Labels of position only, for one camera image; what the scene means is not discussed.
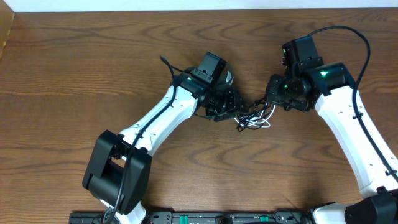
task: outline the wooden table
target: wooden table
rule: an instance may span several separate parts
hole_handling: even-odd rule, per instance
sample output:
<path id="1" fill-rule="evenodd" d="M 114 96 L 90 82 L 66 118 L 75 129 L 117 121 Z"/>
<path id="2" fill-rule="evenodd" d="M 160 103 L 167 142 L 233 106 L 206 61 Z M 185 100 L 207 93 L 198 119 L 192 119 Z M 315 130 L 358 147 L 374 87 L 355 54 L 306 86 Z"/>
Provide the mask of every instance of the wooden table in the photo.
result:
<path id="1" fill-rule="evenodd" d="M 261 98 L 284 67 L 281 45 L 332 24 L 372 45 L 361 96 L 398 153 L 398 9 L 319 9 L 17 14 L 0 63 L 2 223 L 66 223 L 74 210 L 103 210 L 81 186 L 96 138 L 143 117 L 180 68 L 211 51 L 230 62 L 247 99 Z M 315 37 L 326 63 L 354 77 L 365 59 L 358 37 Z M 235 130 L 193 117 L 154 156 L 144 205 L 195 211 L 308 208 L 361 199 L 353 171 L 316 111 L 278 108 L 272 127 Z"/>

